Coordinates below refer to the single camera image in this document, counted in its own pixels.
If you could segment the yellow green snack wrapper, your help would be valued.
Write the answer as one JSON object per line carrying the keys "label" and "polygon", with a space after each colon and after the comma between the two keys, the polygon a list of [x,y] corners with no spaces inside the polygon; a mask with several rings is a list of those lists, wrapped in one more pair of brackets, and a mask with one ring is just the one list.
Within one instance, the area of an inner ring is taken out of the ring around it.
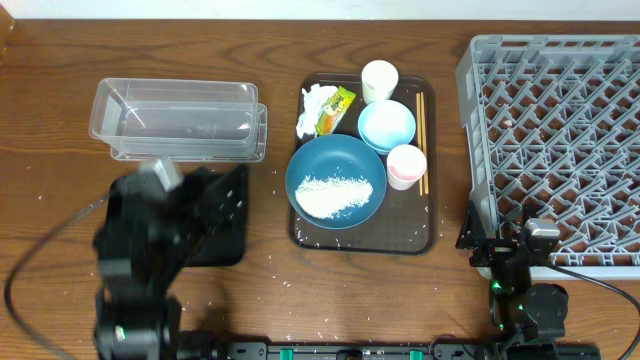
{"label": "yellow green snack wrapper", "polygon": [[319,136],[329,135],[339,125],[356,98],[356,94],[342,86],[338,87],[322,105],[315,129]]}

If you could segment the dark blue plate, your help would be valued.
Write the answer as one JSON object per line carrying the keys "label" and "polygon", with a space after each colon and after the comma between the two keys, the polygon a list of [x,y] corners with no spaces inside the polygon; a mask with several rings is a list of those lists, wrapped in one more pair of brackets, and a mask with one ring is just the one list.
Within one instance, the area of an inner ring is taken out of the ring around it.
{"label": "dark blue plate", "polygon": [[[372,187],[368,201],[349,205],[329,218],[312,216],[296,199],[295,192],[304,181],[362,181]],[[387,189],[386,170],[379,155],[362,140],[349,135],[328,135],[310,140],[292,156],[286,171],[285,187],[289,202],[300,217],[311,224],[331,230],[356,227],[381,206]]]}

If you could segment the pile of white rice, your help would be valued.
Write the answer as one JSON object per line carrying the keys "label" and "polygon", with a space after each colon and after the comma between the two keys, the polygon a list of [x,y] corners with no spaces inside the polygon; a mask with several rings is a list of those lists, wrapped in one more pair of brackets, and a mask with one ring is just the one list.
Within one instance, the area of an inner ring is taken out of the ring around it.
{"label": "pile of white rice", "polygon": [[316,219],[335,219],[348,208],[367,204],[373,186],[363,178],[332,177],[316,179],[306,176],[294,192],[302,210]]}

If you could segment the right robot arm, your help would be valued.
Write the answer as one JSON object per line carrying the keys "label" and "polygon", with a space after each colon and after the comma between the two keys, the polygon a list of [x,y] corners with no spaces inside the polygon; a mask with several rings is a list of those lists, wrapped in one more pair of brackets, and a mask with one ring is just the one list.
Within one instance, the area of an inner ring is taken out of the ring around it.
{"label": "right robot arm", "polygon": [[552,220],[529,216],[509,238],[488,235],[474,203],[467,208],[456,241],[472,252],[472,267],[490,271],[489,313],[501,336],[476,348],[474,359],[557,359],[555,340],[565,335],[568,293],[560,285],[532,281],[531,267],[548,256],[559,242]]}

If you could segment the light blue bowl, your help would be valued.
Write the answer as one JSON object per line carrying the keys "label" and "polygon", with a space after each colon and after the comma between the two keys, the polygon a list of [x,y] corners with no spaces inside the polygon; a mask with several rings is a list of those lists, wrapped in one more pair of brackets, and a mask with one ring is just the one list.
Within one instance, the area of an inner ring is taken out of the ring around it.
{"label": "light blue bowl", "polygon": [[403,104],[381,100],[367,105],[357,124],[361,139],[378,154],[387,155],[393,148],[409,144],[416,133],[416,120]]}

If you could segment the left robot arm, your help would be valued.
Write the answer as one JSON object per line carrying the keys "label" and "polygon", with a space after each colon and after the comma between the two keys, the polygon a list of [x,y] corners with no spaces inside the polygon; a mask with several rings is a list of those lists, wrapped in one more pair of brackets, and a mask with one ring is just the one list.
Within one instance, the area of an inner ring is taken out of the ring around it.
{"label": "left robot arm", "polygon": [[224,359],[225,345],[179,329],[182,305],[169,294],[185,267],[237,264],[245,252],[249,169],[200,167],[165,189],[158,175],[115,180],[93,247],[103,286],[94,339],[102,359]]}

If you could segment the pink cup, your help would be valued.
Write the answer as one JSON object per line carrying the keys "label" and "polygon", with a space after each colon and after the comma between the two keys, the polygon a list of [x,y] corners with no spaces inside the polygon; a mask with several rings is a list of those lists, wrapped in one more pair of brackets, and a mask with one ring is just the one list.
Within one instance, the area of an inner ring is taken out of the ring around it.
{"label": "pink cup", "polygon": [[420,148],[403,144],[389,152],[386,166],[389,185],[395,190],[404,191],[425,175],[427,159]]}

